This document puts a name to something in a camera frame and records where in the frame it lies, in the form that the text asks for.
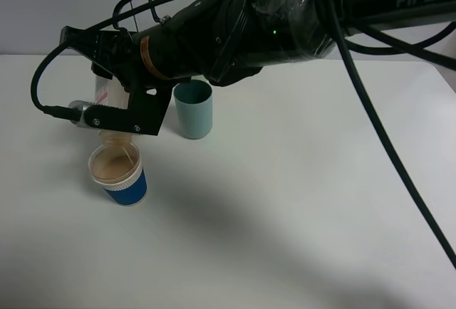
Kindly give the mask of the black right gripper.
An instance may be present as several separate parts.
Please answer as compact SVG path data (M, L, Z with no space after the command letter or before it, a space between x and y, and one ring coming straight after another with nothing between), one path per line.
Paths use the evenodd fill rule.
M61 30L59 43L67 43L69 49L90 60L96 76L108 80L116 78L127 92L160 87L160 79L144 66L139 43L126 29L86 33L66 26Z

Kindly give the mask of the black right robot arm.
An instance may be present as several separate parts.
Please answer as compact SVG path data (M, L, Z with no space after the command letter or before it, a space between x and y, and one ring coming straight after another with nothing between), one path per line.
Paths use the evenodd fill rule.
M333 0L343 33L356 23L379 31L455 20L455 0ZM325 57L333 48L323 0L196 0L147 30L87 32L60 41L125 88L166 88L203 75L226 86L264 66Z

